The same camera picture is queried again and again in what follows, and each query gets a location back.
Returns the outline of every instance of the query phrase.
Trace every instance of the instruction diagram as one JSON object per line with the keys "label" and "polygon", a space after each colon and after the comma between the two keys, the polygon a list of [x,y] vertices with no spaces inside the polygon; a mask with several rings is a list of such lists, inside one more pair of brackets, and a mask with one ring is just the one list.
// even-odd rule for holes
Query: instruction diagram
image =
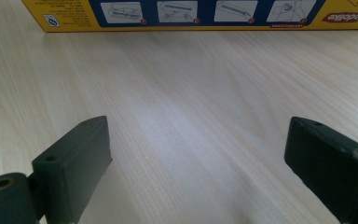
{"label": "instruction diagram", "polygon": [[217,1],[214,21],[254,21],[257,1]]}
{"label": "instruction diagram", "polygon": [[157,2],[159,22],[196,22],[197,1]]}
{"label": "instruction diagram", "polygon": [[267,21],[305,22],[316,0],[275,1]]}
{"label": "instruction diagram", "polygon": [[101,8],[108,23],[141,23],[144,19],[139,2],[101,3]]}

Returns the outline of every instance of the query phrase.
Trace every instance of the table surface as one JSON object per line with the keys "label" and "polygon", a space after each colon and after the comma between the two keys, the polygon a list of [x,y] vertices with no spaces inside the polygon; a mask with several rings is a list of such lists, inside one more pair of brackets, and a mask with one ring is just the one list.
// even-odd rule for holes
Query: table surface
{"label": "table surface", "polygon": [[80,223],[337,223],[283,152],[292,116],[358,141],[358,31],[45,34],[0,0],[0,175],[101,115]]}

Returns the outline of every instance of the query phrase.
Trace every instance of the wood grain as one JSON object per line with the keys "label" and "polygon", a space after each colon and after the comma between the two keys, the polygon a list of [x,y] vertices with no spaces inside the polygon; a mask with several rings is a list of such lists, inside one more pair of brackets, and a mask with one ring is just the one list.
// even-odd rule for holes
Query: wood grain
{"label": "wood grain", "polygon": [[358,141],[358,31],[45,34],[0,0],[0,175],[99,115],[81,223],[337,223],[283,152],[292,116]]}

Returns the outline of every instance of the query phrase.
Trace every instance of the brand logo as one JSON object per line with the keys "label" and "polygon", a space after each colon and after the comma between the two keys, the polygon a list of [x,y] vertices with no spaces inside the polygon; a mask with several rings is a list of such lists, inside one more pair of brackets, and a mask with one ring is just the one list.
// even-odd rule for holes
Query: brand logo
{"label": "brand logo", "polygon": [[356,22],[358,21],[358,12],[330,13],[324,17],[327,22]]}

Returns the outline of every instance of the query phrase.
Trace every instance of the blue and yellow box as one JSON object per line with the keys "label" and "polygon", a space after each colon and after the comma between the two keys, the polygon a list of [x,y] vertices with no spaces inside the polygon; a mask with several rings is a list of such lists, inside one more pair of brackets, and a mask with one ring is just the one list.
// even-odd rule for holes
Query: blue and yellow box
{"label": "blue and yellow box", "polygon": [[358,29],[358,0],[22,0],[46,32]]}

